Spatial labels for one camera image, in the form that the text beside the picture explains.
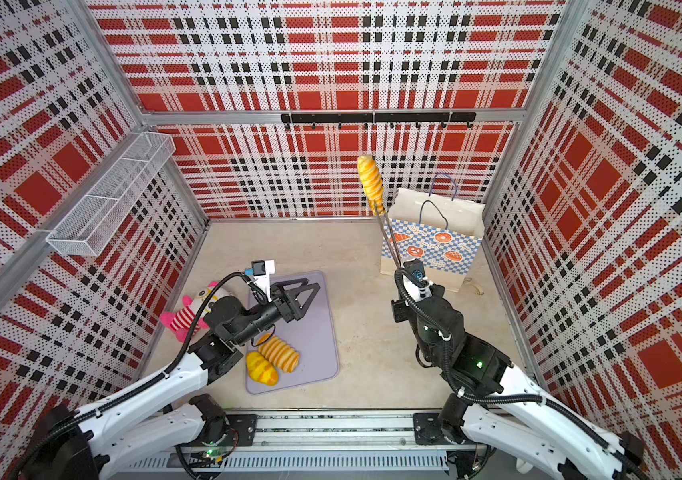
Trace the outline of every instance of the paper bag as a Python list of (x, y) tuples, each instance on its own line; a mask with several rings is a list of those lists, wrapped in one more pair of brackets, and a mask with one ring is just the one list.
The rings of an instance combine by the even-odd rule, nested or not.
[[(455, 200), (455, 195), (453, 199), (434, 195), (431, 189), (425, 194), (399, 188), (389, 217), (400, 256), (420, 258), (430, 280), (458, 292), (480, 249), (485, 231), (483, 207), (469, 200)], [(393, 275), (395, 265), (385, 242), (381, 246), (381, 273)]]

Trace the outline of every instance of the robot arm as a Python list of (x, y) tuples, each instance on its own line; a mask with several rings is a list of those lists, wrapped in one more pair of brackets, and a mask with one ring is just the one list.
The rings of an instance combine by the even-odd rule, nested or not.
[[(253, 270), (273, 273), (273, 266), (265, 270), (266, 263), (253, 262)], [(163, 416), (146, 418), (229, 372), (243, 357), (235, 345), (244, 345), (280, 318), (302, 319), (319, 291), (317, 283), (292, 280), (271, 285), (267, 298), (243, 274), (225, 280), (234, 276), (247, 280), (259, 300), (256, 306), (245, 310), (234, 296), (220, 298), (205, 316), (210, 329), (162, 370), (75, 412), (65, 406), (53, 408), (40, 420), (27, 454), (16, 466), (16, 476), (22, 472), (26, 480), (105, 480), (119, 468), (164, 448), (197, 439), (219, 442), (229, 430), (226, 413), (208, 395), (196, 396)], [(298, 295), (307, 291), (308, 298), (299, 303)], [(198, 317), (214, 292), (203, 302)], [(193, 330), (192, 326), (187, 339)]]
[[(463, 315), (442, 298), (442, 286), (426, 279), (420, 260), (406, 261), (395, 283), (400, 292), (392, 302), (395, 322), (410, 323), (416, 355), (421, 352), (431, 366), (440, 366), (454, 389), (439, 418), (447, 439), (495, 446), (558, 480), (619, 479), (630, 471), (642, 475), (643, 446), (637, 437), (618, 437), (592, 424), (529, 379), (508, 356), (464, 331)], [(487, 405), (525, 425), (490, 413)]]

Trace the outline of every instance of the wire basket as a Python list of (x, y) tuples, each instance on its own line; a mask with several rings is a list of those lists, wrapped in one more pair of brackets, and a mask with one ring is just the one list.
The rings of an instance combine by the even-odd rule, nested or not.
[(48, 244), (63, 255), (100, 255), (175, 149), (168, 134), (141, 133), (48, 234)]

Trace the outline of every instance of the wall panel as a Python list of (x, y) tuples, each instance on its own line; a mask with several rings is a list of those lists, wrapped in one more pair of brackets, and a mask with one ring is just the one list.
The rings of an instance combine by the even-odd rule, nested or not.
[(0, 477), (34, 424), (130, 385), (201, 231), (160, 172), (98, 257), (51, 254), (0, 312)]
[(682, 2), (583, 20), (490, 241), (548, 388), (682, 478)]
[[(512, 122), (466, 125), (167, 125), (173, 158), (210, 217), (368, 215), (357, 157), (373, 154), (387, 204), (397, 187), (428, 190), (448, 173), (482, 201)], [(435, 192), (451, 195), (445, 178)]]
[(149, 111), (510, 108), (565, 0), (86, 0)]
[(57, 2), (0, 2), (0, 267), (134, 126)]

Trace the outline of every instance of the plush toy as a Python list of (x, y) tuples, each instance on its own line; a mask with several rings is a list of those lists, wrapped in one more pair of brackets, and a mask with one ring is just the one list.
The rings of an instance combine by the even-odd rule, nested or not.
[[(160, 315), (160, 321), (162, 322), (162, 324), (176, 334), (176, 338), (178, 339), (179, 342), (183, 342), (184, 339), (187, 338), (187, 333), (189, 332), (189, 327), (192, 324), (192, 320), (194, 320), (194, 315), (200, 309), (200, 305), (202, 305), (202, 302), (203, 300), (205, 300), (205, 297), (208, 295), (208, 293), (211, 292), (213, 287), (216, 285), (218, 285), (218, 282), (211, 282), (207, 286), (207, 288), (201, 290), (200, 293), (197, 293), (197, 296), (195, 296), (194, 298), (188, 295), (184, 295), (183, 298), (181, 299), (181, 302), (183, 303), (183, 308), (181, 310), (178, 310), (175, 313), (164, 312)], [(225, 291), (223, 288), (218, 289), (216, 294), (213, 295), (211, 301), (207, 303), (207, 307), (205, 307), (205, 310), (203, 311), (203, 314), (200, 317), (200, 321), (197, 322), (197, 328), (194, 330), (195, 333), (202, 326), (207, 328), (207, 324), (205, 323), (204, 318), (205, 315), (211, 311), (211, 305), (214, 302), (218, 301), (218, 299), (220, 299), (221, 297), (228, 295), (230, 295), (230, 293)]]

